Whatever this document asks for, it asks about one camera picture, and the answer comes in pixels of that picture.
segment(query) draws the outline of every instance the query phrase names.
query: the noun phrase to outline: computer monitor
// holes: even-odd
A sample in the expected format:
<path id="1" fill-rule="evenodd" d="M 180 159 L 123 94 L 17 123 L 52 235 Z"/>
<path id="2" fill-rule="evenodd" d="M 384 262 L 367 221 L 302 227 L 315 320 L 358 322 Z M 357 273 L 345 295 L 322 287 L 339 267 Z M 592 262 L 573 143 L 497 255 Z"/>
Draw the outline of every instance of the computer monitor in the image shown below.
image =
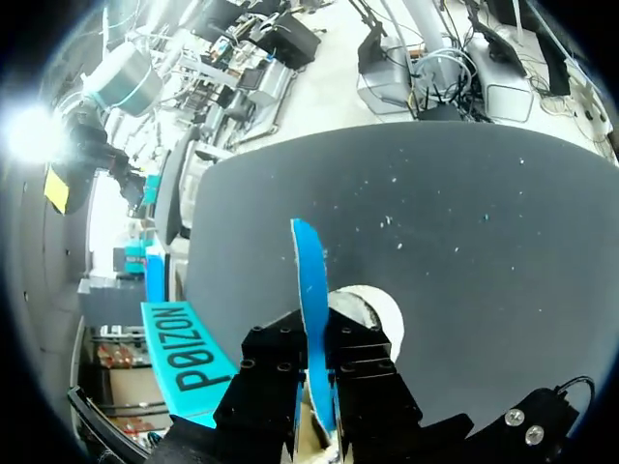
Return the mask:
<path id="1" fill-rule="evenodd" d="M 194 35 L 208 42 L 227 36 L 227 28 L 233 25 L 245 10 L 227 0 L 208 0 L 191 23 Z"/>

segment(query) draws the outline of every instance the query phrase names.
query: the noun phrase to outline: blue label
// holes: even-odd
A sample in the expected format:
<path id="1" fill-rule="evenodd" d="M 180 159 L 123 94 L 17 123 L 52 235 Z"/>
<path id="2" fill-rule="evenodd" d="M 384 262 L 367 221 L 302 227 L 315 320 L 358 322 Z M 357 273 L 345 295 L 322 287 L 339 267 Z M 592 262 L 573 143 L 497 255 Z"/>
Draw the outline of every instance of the blue label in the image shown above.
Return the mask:
<path id="1" fill-rule="evenodd" d="M 143 303 L 153 370 L 170 414 L 215 428 L 213 414 L 237 373 L 187 302 Z"/>

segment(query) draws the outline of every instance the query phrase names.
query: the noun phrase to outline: gray surface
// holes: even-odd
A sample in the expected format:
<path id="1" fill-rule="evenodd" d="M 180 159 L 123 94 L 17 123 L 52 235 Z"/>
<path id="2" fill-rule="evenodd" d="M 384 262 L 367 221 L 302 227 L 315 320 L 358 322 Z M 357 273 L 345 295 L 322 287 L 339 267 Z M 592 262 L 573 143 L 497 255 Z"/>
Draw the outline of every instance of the gray surface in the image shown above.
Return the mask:
<path id="1" fill-rule="evenodd" d="M 87 327 L 141 326 L 144 280 L 90 276 L 79 282 L 79 308 Z"/>
<path id="2" fill-rule="evenodd" d="M 398 302 L 398 369 L 425 422 L 466 412 L 485 425 L 535 388 L 604 378 L 619 327 L 618 197 L 605 160 L 532 131 L 320 133 L 204 174 L 187 298 L 237 362 L 251 326 L 298 307 L 289 221 L 303 218 L 328 249 L 332 290 L 370 284 Z"/>
<path id="3" fill-rule="evenodd" d="M 79 319 L 75 292 L 84 270 L 87 205 L 61 217 L 43 197 L 42 167 L 5 160 L 2 169 L 9 169 L 0 184 L 2 264 L 15 332 L 51 407 L 69 424 L 66 392 Z"/>

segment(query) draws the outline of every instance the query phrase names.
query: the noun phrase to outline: black device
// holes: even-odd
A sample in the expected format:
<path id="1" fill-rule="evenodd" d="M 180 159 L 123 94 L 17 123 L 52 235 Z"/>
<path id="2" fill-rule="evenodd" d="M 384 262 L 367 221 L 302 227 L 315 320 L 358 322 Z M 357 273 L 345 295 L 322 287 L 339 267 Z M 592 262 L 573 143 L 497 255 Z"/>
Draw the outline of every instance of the black device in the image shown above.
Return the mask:
<path id="1" fill-rule="evenodd" d="M 227 0 L 209 0 L 200 13 L 189 23 L 189 29 L 194 35 L 208 42 L 215 42 L 219 37 L 225 36 L 234 41 L 227 33 L 228 27 L 232 26 L 245 10 Z"/>
<path id="2" fill-rule="evenodd" d="M 250 42 L 284 63 L 291 70 L 299 70 L 311 63 L 316 56 L 320 39 L 291 12 L 280 14 L 257 39 L 250 37 Z"/>
<path id="3" fill-rule="evenodd" d="M 461 121 L 460 112 L 452 104 L 438 104 L 417 113 L 419 121 Z"/>
<path id="4" fill-rule="evenodd" d="M 465 414 L 420 426 L 422 411 L 390 360 L 391 344 L 380 328 L 366 328 L 331 310 L 325 345 L 337 392 L 342 461 L 352 453 L 361 464 L 551 463 L 578 417 L 565 399 L 567 388 L 586 382 L 592 398 L 595 394 L 588 377 L 553 390 L 537 389 L 468 436 L 473 422 Z M 308 366 L 300 311 L 251 329 L 242 350 L 241 370 L 214 415 L 217 428 L 172 416 L 171 428 L 145 461 L 129 439 L 109 430 L 79 387 L 70 391 L 69 400 L 94 434 L 130 464 L 240 464 L 256 456 L 265 464 L 279 464 L 292 459 Z"/>

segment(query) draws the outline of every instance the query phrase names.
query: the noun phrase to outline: white device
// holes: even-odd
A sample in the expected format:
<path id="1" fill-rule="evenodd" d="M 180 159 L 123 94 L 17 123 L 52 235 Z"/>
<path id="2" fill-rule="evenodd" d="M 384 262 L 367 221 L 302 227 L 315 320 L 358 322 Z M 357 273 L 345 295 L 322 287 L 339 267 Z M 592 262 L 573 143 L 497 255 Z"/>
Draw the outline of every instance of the white device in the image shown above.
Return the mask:
<path id="1" fill-rule="evenodd" d="M 477 66 L 486 116 L 524 123 L 533 106 L 533 92 L 526 77 L 510 63 L 497 63 L 490 58 L 484 36 L 475 35 L 466 51 Z"/>
<path id="2" fill-rule="evenodd" d="M 393 37 L 383 38 L 380 46 L 389 58 L 372 63 L 366 72 L 359 75 L 357 93 L 374 114 L 408 111 L 408 50 Z"/>

